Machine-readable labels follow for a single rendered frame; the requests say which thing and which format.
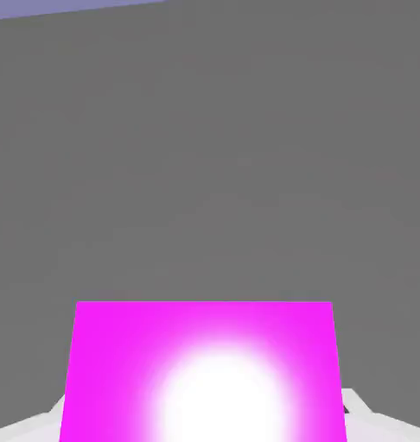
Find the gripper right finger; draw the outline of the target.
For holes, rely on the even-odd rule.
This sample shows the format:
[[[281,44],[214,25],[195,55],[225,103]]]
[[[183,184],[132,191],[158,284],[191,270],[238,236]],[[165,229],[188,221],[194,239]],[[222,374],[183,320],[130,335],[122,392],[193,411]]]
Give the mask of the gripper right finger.
[[[351,388],[341,394],[347,442],[420,442],[420,427],[373,412]]]

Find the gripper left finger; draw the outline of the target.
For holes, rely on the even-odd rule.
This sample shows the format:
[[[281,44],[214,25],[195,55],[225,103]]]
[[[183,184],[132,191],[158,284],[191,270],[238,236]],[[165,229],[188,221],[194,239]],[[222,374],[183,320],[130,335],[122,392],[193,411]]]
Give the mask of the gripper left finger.
[[[54,406],[45,413],[31,416],[25,420],[17,421],[13,424],[0,428],[0,442],[7,442],[8,440],[26,434],[35,429],[39,429],[46,425],[61,423],[62,412],[64,407],[65,396],[63,395]]]

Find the small magenta cube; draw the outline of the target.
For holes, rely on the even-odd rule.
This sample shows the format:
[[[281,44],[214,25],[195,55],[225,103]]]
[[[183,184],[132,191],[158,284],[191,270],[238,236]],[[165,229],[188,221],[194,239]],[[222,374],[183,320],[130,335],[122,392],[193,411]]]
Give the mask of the small magenta cube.
[[[333,308],[81,301],[59,442],[347,442]]]

